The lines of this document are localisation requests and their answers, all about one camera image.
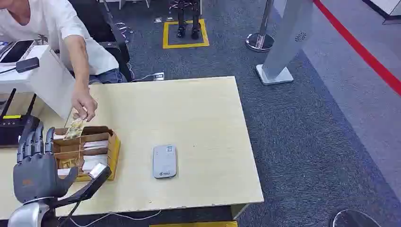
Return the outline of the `person's hand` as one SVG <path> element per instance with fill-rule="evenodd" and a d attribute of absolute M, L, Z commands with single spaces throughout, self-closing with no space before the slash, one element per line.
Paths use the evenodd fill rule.
<path fill-rule="evenodd" d="M 98 103 L 91 96 L 88 87 L 75 87 L 71 102 L 81 119 L 90 122 L 95 117 Z"/>

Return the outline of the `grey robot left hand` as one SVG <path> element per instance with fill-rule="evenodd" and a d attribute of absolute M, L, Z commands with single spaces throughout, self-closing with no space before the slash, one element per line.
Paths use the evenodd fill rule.
<path fill-rule="evenodd" d="M 78 176 L 78 168 L 75 166 L 65 178 L 59 177 L 52 139 L 44 142 L 43 129 L 42 121 L 38 122 L 35 129 L 33 121 L 28 121 L 18 141 L 13 188 L 16 199 L 23 204 L 65 196 Z"/>

